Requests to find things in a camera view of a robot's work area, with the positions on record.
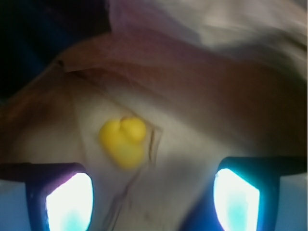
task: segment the cyan light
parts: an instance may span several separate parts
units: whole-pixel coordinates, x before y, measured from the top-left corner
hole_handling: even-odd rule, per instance
[[[85,231],[93,209],[93,185],[85,173],[77,173],[46,198],[50,231]]]
[[[227,168],[216,174],[214,204],[225,231],[257,230],[260,191]]]

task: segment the beige fabric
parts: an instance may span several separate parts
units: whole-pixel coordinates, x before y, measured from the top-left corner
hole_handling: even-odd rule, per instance
[[[100,36],[61,54],[1,109],[0,160],[82,163],[95,191],[90,230],[177,230],[222,158],[306,155],[306,90],[150,31]],[[131,114],[155,131],[154,155],[123,172],[97,134]]]

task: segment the yellow clay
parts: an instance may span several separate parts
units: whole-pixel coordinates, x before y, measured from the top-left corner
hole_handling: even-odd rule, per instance
[[[136,117],[108,120],[99,134],[101,145],[123,169],[135,168],[142,162],[145,136],[145,123]]]

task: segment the blue light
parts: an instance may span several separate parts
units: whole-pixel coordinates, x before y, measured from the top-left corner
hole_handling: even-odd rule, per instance
[[[214,181],[214,204],[225,231],[255,231],[260,191],[230,169],[218,171]]]
[[[85,231],[93,209],[93,186],[85,173],[77,173],[46,198],[50,231]]]

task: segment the bright light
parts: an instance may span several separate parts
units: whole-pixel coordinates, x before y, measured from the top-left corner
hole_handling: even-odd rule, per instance
[[[87,230],[93,209],[91,178],[77,173],[46,198],[50,231]]]
[[[218,171],[214,181],[214,204],[225,231],[255,231],[260,191],[231,170]]]

